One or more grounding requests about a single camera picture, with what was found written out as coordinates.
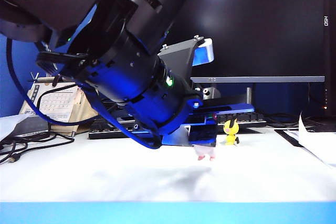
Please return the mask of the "blue-black left gripper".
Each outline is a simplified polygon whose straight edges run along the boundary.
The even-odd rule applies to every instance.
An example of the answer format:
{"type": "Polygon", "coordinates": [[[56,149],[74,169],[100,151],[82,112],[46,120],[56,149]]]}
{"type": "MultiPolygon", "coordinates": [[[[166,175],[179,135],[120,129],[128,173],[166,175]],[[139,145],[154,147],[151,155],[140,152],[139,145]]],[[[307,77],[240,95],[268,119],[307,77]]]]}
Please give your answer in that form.
{"type": "Polygon", "coordinates": [[[206,100],[190,99],[170,121],[155,123],[137,115],[139,129],[133,129],[132,139],[145,147],[162,145],[216,146],[218,120],[227,116],[229,125],[239,114],[254,112],[255,107],[246,101],[245,95],[206,100]]]}

